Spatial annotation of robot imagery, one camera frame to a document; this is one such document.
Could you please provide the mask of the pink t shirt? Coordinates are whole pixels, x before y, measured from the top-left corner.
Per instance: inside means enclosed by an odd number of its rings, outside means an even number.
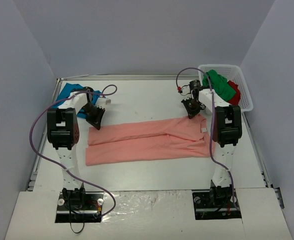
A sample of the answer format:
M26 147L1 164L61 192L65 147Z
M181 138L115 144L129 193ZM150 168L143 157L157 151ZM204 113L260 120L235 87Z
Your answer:
M215 151L206 129L207 120L198 114L164 120L122 123L89 128L87 166L136 161L208 158Z

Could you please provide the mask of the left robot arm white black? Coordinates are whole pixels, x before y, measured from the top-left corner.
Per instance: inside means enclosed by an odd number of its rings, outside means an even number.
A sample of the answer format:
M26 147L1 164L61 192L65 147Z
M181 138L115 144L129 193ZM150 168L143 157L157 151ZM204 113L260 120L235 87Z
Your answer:
M60 164L63 165L62 196L76 209L82 209L88 203L84 183L80 180L77 160L76 148L80 139L77 114L83 110L85 120L99 130L105 113L103 107L92 103L93 93L94 90L90 87L73 89L68 100L46 111L47 139L56 150Z

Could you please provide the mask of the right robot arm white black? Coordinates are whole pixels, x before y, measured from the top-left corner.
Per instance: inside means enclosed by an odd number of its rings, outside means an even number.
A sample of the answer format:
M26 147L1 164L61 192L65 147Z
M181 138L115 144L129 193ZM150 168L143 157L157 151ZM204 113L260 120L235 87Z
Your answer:
M223 100L209 86L202 86L199 80L190 81L188 87L190 96L181 101L188 118L194 118L201 110L212 114L209 143L215 145L215 153L209 154L216 166L208 199L219 207L235 193L230 172L236 145L242 137L241 109Z

